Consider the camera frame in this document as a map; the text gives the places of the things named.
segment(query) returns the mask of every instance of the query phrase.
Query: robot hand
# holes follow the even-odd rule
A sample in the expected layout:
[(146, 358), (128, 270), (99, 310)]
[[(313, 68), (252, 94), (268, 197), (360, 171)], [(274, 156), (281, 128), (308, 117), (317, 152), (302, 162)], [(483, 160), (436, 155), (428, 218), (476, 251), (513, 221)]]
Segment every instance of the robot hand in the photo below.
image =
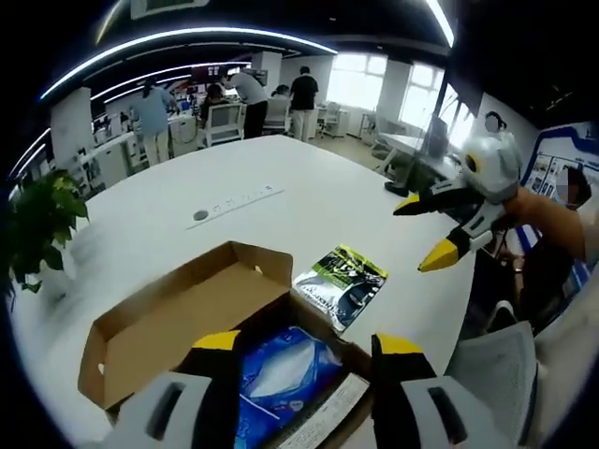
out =
[(454, 228), (420, 264), (420, 271), (432, 271), (458, 263), (469, 251), (492, 240), (493, 227), (505, 216), (503, 202), (516, 195), (522, 166), (511, 133), (498, 137), (469, 138), (464, 143), (462, 172), (453, 181), (442, 181), (405, 199), (394, 215), (419, 215), (467, 204), (477, 205), (475, 216)]

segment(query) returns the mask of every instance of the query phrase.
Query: potted plant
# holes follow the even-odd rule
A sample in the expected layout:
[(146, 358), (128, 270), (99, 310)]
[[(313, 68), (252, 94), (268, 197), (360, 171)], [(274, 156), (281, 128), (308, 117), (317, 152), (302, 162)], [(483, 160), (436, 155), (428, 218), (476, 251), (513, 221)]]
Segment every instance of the potted plant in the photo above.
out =
[[(88, 218), (87, 207), (79, 197), (77, 184), (63, 170), (34, 181), (10, 202), (8, 261), (23, 289), (36, 293), (44, 270), (64, 269), (60, 248), (71, 240), (77, 217)], [(36, 275), (37, 281), (30, 282), (29, 275)]]

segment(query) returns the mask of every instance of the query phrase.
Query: open cardboard box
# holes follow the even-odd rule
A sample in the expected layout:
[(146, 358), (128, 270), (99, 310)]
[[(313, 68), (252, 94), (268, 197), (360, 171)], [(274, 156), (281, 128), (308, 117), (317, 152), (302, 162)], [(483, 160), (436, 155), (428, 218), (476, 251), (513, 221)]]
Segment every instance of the open cardboard box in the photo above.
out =
[[(345, 373), (369, 380), (370, 357), (340, 339), (324, 315), (291, 291), (292, 266), (289, 254), (228, 242), (174, 269), (94, 321), (79, 390), (114, 421), (128, 397), (160, 373), (176, 370), (200, 338), (240, 328), (259, 343), (289, 325), (324, 341)], [(367, 393), (321, 447), (339, 447), (371, 404)], [(306, 418), (300, 413), (299, 419)]]

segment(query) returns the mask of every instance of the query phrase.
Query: man in black shirt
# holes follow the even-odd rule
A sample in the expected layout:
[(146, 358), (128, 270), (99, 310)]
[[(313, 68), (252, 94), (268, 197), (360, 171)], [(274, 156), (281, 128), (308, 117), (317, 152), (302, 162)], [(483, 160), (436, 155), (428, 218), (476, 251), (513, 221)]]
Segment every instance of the man in black shirt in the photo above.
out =
[(299, 70), (299, 77), (295, 78), (291, 85), (291, 117), (294, 137), (303, 142), (308, 141), (308, 127), (317, 92), (318, 83), (310, 76), (310, 68), (302, 67)]

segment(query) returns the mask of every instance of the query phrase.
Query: label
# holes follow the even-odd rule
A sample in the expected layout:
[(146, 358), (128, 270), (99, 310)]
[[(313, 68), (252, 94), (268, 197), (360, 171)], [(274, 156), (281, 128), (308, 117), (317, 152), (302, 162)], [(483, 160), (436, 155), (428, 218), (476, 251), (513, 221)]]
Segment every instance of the label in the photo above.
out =
[(327, 401), (285, 440), (279, 449), (315, 449), (345, 419), (368, 389), (368, 383), (349, 374)]
[(219, 203), (213, 204), (207, 208), (198, 207), (197, 210), (194, 210), (192, 214), (195, 214), (198, 211), (204, 212), (202, 215), (205, 218), (202, 218), (200, 221), (193, 220), (189, 222), (185, 229), (193, 229), (200, 225), (203, 225), (207, 222), (214, 220), (226, 213), (232, 212), (233, 210), (238, 210), (249, 206), (250, 204), (256, 203), (262, 199), (268, 198), (269, 196), (277, 195), (283, 192), (285, 189), (276, 187), (272, 184), (263, 185), (261, 188), (255, 189), (253, 191), (248, 191), (244, 194), (233, 196), (228, 199), (223, 199)]

